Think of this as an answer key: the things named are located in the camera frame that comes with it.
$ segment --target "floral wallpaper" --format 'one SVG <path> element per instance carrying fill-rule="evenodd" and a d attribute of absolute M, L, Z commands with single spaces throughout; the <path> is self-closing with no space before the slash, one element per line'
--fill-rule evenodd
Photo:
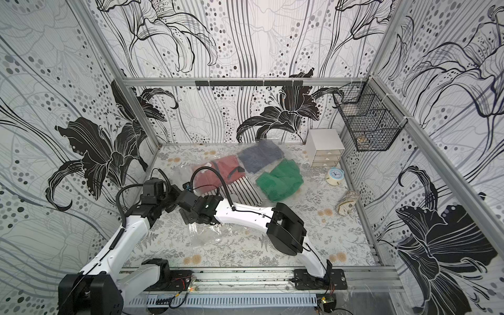
<path fill-rule="evenodd" d="M 415 0 L 378 73 L 502 224 L 503 12 L 502 1 Z"/>
<path fill-rule="evenodd" d="M 65 1 L 3 0 L 0 21 L 0 310 L 56 314 L 60 279 L 116 231 L 115 194 L 155 148 Z M 149 117 L 158 93 L 139 93 Z"/>
<path fill-rule="evenodd" d="M 409 135 L 385 152 L 357 152 L 344 135 L 343 159 L 382 259 L 397 268 L 414 313 L 503 313 L 504 261 Z"/>
<path fill-rule="evenodd" d="M 412 1 L 376 73 L 500 222 L 503 5 Z M 503 314 L 502 258 L 408 135 L 384 153 L 347 152 L 415 313 Z"/>
<path fill-rule="evenodd" d="M 365 78 L 396 0 L 96 0 L 87 2 L 127 77 Z M 162 143 L 306 140 L 342 126 L 341 87 L 162 88 Z"/>
<path fill-rule="evenodd" d="M 312 75 L 310 69 L 293 77 Z M 236 143 L 266 138 L 304 142 L 309 129 L 341 130 L 344 123 L 333 94 L 346 100 L 349 91 L 356 90 L 353 86 L 154 89 L 165 93 L 152 97 L 152 109 L 159 114 L 148 117 L 159 141 L 168 143 Z"/>
<path fill-rule="evenodd" d="M 128 77 L 365 77 L 396 0 L 95 0 Z"/>

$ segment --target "mounting plate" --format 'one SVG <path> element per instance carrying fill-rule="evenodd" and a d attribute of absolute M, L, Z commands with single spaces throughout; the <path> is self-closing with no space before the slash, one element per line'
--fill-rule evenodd
<path fill-rule="evenodd" d="M 331 280 L 335 290 L 346 290 L 348 288 L 343 269 L 331 270 Z M 294 269 L 292 282 L 296 285 L 297 290 L 325 290 L 328 287 L 320 278 L 311 276 L 306 269 Z"/>
<path fill-rule="evenodd" d="M 191 278 L 186 278 L 190 277 L 193 275 L 192 270 L 171 270 L 170 271 L 170 280 L 164 285 L 158 285 L 158 286 L 150 286 L 145 291 L 149 292 L 155 292 L 155 291 L 182 291 L 184 289 L 184 285 L 182 284 L 182 281 L 184 280 L 185 284 L 185 289 L 187 290 L 187 286 L 191 283 Z"/>

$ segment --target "red clothing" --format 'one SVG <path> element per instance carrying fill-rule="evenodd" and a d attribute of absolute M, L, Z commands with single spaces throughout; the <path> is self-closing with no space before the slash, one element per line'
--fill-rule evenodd
<path fill-rule="evenodd" d="M 236 155 L 225 156 L 223 158 L 216 159 L 202 165 L 194 166 L 193 171 L 202 166 L 210 166 L 212 168 L 215 168 L 224 178 L 226 184 L 230 184 L 235 180 L 238 180 L 245 176 L 245 170 L 238 163 L 238 158 Z M 207 193 L 220 186 L 222 186 L 222 183 L 217 175 L 209 170 L 202 170 L 198 172 L 198 174 L 196 174 L 196 177 L 194 178 L 194 187 L 200 187 L 197 189 L 197 192 L 200 194 Z"/>

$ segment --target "white drawer cabinet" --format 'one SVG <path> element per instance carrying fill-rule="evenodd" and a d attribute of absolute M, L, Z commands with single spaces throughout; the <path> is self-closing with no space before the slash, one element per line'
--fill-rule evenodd
<path fill-rule="evenodd" d="M 311 129 L 306 139 L 306 151 L 311 166 L 336 166 L 345 147 L 336 129 Z"/>

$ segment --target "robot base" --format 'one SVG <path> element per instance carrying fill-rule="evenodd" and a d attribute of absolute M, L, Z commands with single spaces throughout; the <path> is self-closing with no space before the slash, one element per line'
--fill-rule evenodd
<path fill-rule="evenodd" d="M 343 269 L 332 269 L 330 277 L 335 290 L 348 288 Z M 295 283 L 297 290 L 326 290 L 330 288 L 322 278 L 311 276 L 306 269 L 294 269 L 294 278 L 291 281 Z"/>

